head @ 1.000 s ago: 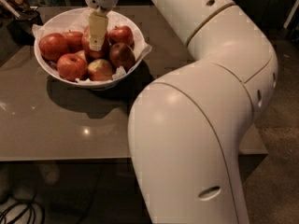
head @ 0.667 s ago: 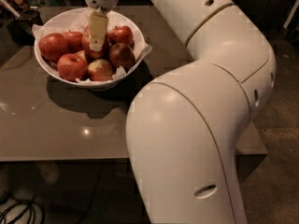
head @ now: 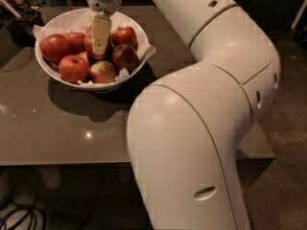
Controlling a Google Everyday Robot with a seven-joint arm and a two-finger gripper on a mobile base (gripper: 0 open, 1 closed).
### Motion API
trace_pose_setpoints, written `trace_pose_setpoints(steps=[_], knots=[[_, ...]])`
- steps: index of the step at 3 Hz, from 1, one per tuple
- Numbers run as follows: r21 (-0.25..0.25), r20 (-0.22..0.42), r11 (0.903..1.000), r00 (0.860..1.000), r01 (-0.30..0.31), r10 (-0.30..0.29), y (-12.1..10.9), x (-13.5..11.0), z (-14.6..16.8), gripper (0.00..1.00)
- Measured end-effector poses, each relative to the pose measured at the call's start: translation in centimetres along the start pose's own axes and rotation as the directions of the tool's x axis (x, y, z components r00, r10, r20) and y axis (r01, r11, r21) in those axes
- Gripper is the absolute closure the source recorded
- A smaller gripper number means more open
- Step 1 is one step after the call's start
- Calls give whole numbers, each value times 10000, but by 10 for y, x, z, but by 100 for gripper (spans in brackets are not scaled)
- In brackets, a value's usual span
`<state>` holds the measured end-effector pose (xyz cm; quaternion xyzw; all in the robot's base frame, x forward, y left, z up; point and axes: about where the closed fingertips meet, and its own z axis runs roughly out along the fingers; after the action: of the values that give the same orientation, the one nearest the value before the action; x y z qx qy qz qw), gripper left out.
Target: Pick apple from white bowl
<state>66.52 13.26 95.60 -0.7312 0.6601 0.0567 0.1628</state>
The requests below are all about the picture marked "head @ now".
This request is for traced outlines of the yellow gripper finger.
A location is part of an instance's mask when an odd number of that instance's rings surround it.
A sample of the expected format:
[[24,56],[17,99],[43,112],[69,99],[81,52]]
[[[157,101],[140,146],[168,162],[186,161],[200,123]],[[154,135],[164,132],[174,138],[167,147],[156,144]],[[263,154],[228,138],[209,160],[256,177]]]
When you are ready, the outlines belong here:
[[96,55],[106,51],[112,22],[107,15],[95,13],[92,16],[92,50]]

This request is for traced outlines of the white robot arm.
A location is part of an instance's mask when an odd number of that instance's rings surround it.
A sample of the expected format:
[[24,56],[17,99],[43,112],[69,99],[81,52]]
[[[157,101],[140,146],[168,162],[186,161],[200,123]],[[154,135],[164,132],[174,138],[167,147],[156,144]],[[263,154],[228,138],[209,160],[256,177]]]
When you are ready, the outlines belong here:
[[153,1],[196,60],[130,108],[130,162],[153,230],[251,230],[237,149],[272,103],[279,55],[233,0]]

